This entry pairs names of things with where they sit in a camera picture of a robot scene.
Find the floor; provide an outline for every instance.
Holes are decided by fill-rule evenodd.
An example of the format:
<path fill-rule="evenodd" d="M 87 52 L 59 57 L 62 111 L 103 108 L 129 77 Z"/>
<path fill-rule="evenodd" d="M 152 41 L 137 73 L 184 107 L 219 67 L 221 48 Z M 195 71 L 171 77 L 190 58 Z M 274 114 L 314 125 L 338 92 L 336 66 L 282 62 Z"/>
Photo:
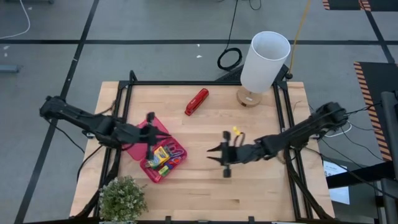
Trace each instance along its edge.
<path fill-rule="evenodd" d="M 253 11 L 248 1 L 239 1 L 231 38 L 249 43 L 254 34 L 273 30 L 292 40 L 306 2 L 264 0 L 261 9 Z M 58 131 L 49 141 L 49 125 L 38 112 L 47 95 L 61 94 L 67 79 L 67 101 L 94 111 L 101 82 L 125 80 L 131 69 L 139 80 L 215 80 L 225 74 L 216 61 L 225 48 L 234 9 L 232 0 L 55 0 L 54 4 L 25 0 L 24 4 L 30 30 L 0 40 L 0 64 L 22 66 L 17 75 L 0 76 L 3 223 L 68 217 L 83 154 Z M 384 40 L 398 40 L 398 12 L 371 15 Z M 0 18 L 0 37 L 27 27 L 18 1 L 0 0 Z M 311 106 L 337 101 L 348 111 L 364 107 L 353 62 L 388 62 L 366 13 L 327 11 L 321 1 L 313 1 L 299 39 L 311 41 L 297 46 L 293 81 L 304 82 Z M 249 45 L 231 47 L 239 47 L 245 55 Z M 387 48 L 398 61 L 398 45 Z M 223 64 L 234 60 L 234 55 L 229 55 Z M 366 112 L 352 115 L 350 120 L 371 127 Z M 85 146 L 79 129 L 62 121 L 58 126 Z M 380 156 L 373 132 L 352 129 L 348 136 Z M 326 141 L 360 164 L 382 162 L 344 136 Z M 320 149 L 327 156 L 347 161 L 322 143 Z M 361 215 L 353 218 L 344 210 L 336 209 L 336 213 L 342 219 L 373 221 Z"/>

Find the potted plant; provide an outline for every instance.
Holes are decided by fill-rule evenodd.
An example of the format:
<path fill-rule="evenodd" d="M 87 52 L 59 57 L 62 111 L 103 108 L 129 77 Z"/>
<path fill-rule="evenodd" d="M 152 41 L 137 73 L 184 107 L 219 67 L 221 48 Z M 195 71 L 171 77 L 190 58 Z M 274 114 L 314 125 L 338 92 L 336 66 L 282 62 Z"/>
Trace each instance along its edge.
<path fill-rule="evenodd" d="M 130 176 L 115 178 L 99 194 L 100 217 L 112 222 L 136 221 L 148 211 L 142 189 Z"/>

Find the wooden lamp base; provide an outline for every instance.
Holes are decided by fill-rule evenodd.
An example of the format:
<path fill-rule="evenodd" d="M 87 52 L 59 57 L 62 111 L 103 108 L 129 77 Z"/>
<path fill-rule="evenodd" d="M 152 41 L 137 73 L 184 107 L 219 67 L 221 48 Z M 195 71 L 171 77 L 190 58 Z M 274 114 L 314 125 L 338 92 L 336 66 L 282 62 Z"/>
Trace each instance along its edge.
<path fill-rule="evenodd" d="M 245 107 L 254 107 L 260 103 L 262 95 L 261 93 L 252 93 L 242 86 L 236 92 L 236 98 L 241 105 Z"/>

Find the wooden tabletop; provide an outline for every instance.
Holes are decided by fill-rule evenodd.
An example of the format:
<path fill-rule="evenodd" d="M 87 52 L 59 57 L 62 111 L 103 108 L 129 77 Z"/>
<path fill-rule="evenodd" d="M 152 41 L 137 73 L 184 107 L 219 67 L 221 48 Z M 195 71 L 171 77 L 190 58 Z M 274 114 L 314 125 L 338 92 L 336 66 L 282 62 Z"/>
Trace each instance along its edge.
<path fill-rule="evenodd" d="M 289 82 L 289 95 L 296 123 L 310 115 L 304 85 Z M 96 113 L 108 108 L 116 97 L 118 82 L 104 82 L 99 93 Z M 191 116 L 184 114 L 187 103 L 202 89 L 209 97 Z M 187 150 L 188 157 L 159 184 L 152 183 L 139 167 L 139 162 L 122 152 L 119 176 L 130 175 L 144 192 L 149 212 L 140 220 L 220 220 L 294 221 L 292 199 L 285 165 L 274 158 L 231 166 L 232 178 L 223 178 L 223 168 L 207 159 L 206 150 L 222 141 L 222 131 L 237 126 L 246 133 L 246 144 L 253 139 L 279 133 L 279 122 L 273 91 L 264 93 L 260 105 L 245 108 L 236 100 L 238 86 L 134 86 L 128 123 L 139 124 L 150 111 L 165 125 L 169 133 Z M 283 93 L 280 93 L 287 114 Z M 88 140 L 85 157 L 98 147 Z M 318 150 L 316 141 L 308 147 Z M 104 152 L 98 152 L 81 170 L 70 215 L 80 212 L 98 188 Z M 212 152 L 219 157 L 219 152 Z M 329 190 L 318 154 L 302 151 L 308 189 L 325 211 L 334 216 Z M 298 189 L 302 217 L 305 217 L 302 194 Z"/>

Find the white lamp shade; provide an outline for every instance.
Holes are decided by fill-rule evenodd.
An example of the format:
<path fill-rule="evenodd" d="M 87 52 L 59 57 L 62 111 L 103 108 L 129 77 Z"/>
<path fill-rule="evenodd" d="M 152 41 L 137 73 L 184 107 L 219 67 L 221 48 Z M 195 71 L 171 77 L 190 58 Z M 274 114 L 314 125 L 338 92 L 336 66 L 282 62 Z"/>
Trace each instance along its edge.
<path fill-rule="evenodd" d="M 243 66 L 241 83 L 253 93 L 267 91 L 290 53 L 289 41 L 276 32 L 256 34 Z"/>

